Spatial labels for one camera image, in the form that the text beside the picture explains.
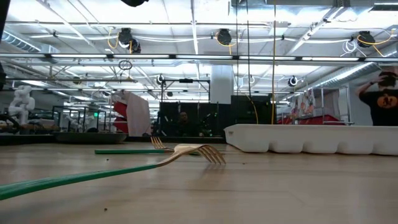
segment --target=fork tines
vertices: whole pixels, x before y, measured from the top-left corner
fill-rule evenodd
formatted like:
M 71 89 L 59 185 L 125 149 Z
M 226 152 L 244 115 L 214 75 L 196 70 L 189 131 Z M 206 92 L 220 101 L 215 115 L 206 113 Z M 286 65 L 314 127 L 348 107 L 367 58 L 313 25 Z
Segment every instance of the fork tines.
M 220 165 L 222 163 L 226 164 L 226 162 L 223 158 L 223 155 L 221 155 L 221 153 L 218 152 L 217 149 L 214 147 L 202 146 L 202 147 L 199 147 L 197 150 L 210 163 L 214 163 L 214 164 L 219 163 Z
M 154 145 L 155 149 L 166 149 L 159 137 L 150 137 L 150 141 Z

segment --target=wooden floor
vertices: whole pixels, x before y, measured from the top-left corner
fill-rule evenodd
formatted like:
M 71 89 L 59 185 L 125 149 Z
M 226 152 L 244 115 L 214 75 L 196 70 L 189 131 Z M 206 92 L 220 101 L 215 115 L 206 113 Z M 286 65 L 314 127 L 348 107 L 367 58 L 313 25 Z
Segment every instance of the wooden floor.
M 398 157 L 244 154 L 216 147 L 227 166 L 183 156 L 158 169 L 10 198 L 0 201 L 0 223 L 398 223 Z M 93 152 L 134 148 L 151 146 L 2 146 L 0 184 L 167 157 Z

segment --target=person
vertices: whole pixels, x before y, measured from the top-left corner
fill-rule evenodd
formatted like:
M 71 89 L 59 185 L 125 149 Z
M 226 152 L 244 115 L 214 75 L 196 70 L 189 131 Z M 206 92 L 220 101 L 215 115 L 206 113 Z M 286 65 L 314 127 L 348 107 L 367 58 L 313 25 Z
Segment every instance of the person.
M 201 133 L 199 133 L 199 130 L 198 130 L 198 125 L 195 125 L 191 121 L 189 121 L 188 114 L 186 112 L 180 113 L 180 117 L 178 119 L 177 134 L 180 137 L 201 136 Z
M 359 99 L 371 109 L 373 126 L 398 126 L 398 90 L 394 89 L 397 77 L 394 72 L 381 72 L 377 79 L 356 91 Z M 379 91 L 366 91 L 376 83 Z

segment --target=fork handle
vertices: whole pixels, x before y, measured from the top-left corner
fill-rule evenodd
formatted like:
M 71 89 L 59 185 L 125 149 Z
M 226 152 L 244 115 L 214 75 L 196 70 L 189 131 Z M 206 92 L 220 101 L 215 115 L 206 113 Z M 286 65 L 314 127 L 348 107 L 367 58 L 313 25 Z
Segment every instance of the fork handle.
M 97 149 L 95 151 L 95 154 L 147 154 L 147 153 L 167 153 L 167 152 L 169 151 L 164 149 L 135 149 L 135 150 Z
M 142 170 L 154 169 L 160 167 L 159 164 L 151 164 L 146 166 L 116 169 L 116 170 L 103 170 L 88 172 L 83 174 L 66 175 L 62 177 L 47 177 L 39 180 L 28 180 L 23 182 L 17 182 L 13 184 L 0 185 L 0 200 L 12 198 L 31 192 L 49 189 L 52 187 L 58 187 L 67 184 L 74 184 L 77 182 L 83 182 L 88 180 L 95 180 L 104 177 L 111 177 L 115 175 L 128 174 L 131 172 L 139 172 Z

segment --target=white pillar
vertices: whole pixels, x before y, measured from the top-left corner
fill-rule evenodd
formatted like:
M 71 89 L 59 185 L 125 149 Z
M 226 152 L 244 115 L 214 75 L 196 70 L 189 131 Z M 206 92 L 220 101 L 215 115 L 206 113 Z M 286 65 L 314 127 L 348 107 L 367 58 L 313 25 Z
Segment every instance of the white pillar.
M 214 65 L 211 68 L 210 103 L 231 104 L 234 91 L 232 65 Z

